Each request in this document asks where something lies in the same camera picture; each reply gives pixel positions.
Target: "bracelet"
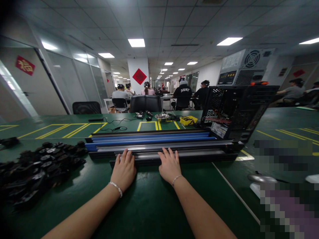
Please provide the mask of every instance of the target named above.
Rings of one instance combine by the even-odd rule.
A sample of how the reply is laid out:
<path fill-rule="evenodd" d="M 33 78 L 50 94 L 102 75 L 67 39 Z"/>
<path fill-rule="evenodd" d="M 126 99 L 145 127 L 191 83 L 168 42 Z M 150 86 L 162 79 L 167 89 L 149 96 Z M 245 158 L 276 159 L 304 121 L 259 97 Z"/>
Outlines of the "bracelet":
<path fill-rule="evenodd" d="M 183 176 L 183 175 L 178 175 L 177 177 L 174 178 L 174 180 L 173 180 L 173 182 L 172 182 L 172 186 L 173 186 L 173 187 L 174 187 L 175 180 L 178 179 L 179 177 L 182 177 L 182 176 Z"/>
<path fill-rule="evenodd" d="M 114 187 L 116 187 L 119 190 L 120 198 L 123 196 L 122 190 L 114 182 L 109 182 L 108 184 L 112 184 Z"/>

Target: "hand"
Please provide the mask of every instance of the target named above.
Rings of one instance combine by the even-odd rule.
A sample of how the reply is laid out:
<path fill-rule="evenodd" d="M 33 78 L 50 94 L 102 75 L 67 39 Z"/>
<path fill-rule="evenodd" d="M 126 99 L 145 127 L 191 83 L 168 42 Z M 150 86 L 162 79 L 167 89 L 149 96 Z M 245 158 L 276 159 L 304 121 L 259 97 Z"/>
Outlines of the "hand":
<path fill-rule="evenodd" d="M 127 152 L 127 149 L 125 149 L 121 161 L 120 157 L 120 154 L 116 157 L 111 182 L 114 182 L 124 193 L 132 184 L 136 175 L 136 168 L 134 167 L 135 156 L 132 155 L 131 150 Z"/>
<path fill-rule="evenodd" d="M 172 184 L 175 177 L 181 175 L 178 152 L 175 151 L 175 156 L 173 151 L 168 148 L 169 153 L 165 148 L 162 152 L 158 152 L 159 158 L 162 161 L 162 165 L 159 167 L 159 172 L 162 178 L 170 184 Z"/>

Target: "pink shirt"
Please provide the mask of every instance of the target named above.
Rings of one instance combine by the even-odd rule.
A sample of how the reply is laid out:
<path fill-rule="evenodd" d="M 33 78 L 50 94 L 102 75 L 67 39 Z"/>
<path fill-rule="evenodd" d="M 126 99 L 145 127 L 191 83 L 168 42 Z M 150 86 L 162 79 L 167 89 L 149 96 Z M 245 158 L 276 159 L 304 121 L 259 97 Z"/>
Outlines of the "pink shirt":
<path fill-rule="evenodd" d="M 155 95 L 155 91 L 154 90 L 151 90 L 151 89 L 148 89 L 149 90 L 149 95 Z M 141 95 L 145 95 L 145 91 L 144 90 L 141 90 Z"/>

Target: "green workbench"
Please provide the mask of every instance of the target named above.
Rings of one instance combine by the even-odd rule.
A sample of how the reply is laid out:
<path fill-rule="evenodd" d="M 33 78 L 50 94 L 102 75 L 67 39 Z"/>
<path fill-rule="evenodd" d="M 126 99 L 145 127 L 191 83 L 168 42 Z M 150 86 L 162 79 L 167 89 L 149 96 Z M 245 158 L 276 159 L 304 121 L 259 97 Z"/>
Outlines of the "green workbench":
<path fill-rule="evenodd" d="M 202 112 L 182 111 L 175 114 L 192 115 L 200 120 Z M 133 119 L 133 115 L 107 114 L 103 117 L 107 117 L 110 122 L 114 119 Z M 276 129 L 293 131 L 294 129 L 291 128 L 312 128 L 315 130 L 319 127 L 318 116 L 318 112 L 295 108 L 268 109 L 257 126 L 260 132 L 253 133 L 247 148 L 244 149 L 245 154 L 241 153 L 239 156 L 254 155 L 252 144 L 255 139 L 271 140 L 274 139 L 272 137 L 297 139 L 291 136 L 292 134 L 287 135 Z M 89 137 L 93 132 L 101 132 L 99 131 L 101 126 L 103 129 L 113 129 L 118 125 L 126 126 L 127 132 L 184 129 L 179 122 L 158 124 L 156 121 L 146 122 L 145 119 L 122 121 L 120 124 L 118 121 L 112 124 L 88 123 L 88 119 L 101 117 L 102 115 L 39 116 L 0 125 L 0 138 L 17 136 L 21 141 L 19 145 L 11 149 L 0 151 L 0 160 L 1 162 L 14 160 L 23 150 L 35 150 L 46 141 L 76 144 L 77 141 Z M 318 140 L 319 135 L 303 132 L 308 137 L 310 134 L 311 138 Z M 319 152 L 319 146 L 314 145 L 314 152 Z M 73 172 L 66 183 L 49 190 L 32 210 L 16 213 L 10 205 L 4 208 L 3 213 L 8 228 L 15 232 L 17 238 L 43 236 L 105 187 L 112 173 L 109 163 L 104 160 L 92 161 L 89 157 L 86 157 L 86 160 L 87 163 Z M 188 164 L 182 165 L 181 168 L 191 185 L 238 238 L 261 237 L 259 224 L 233 191 L 233 189 L 236 190 L 259 218 L 259 199 L 249 189 L 250 182 L 247 180 L 247 174 L 254 172 L 252 160 Z M 94 234 L 94 238 L 105 237 L 193 238 L 193 234 L 178 198 L 171 186 L 160 177 L 158 167 L 141 167 L 138 169 L 136 180 L 125 196 L 117 202 Z"/>

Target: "black shirt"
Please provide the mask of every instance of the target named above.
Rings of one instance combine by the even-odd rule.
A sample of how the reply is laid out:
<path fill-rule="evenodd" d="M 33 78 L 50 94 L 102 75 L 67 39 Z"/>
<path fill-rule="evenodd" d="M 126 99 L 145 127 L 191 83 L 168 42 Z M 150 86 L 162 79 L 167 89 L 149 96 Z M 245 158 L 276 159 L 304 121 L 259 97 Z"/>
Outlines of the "black shirt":
<path fill-rule="evenodd" d="M 174 98 L 177 98 L 177 97 L 183 97 L 183 96 L 191 96 L 192 94 L 193 94 L 192 89 L 187 84 L 183 84 L 177 87 L 173 96 Z"/>
<path fill-rule="evenodd" d="M 195 94 L 198 97 L 198 101 L 201 105 L 205 105 L 206 97 L 208 95 L 208 87 L 200 88 Z"/>

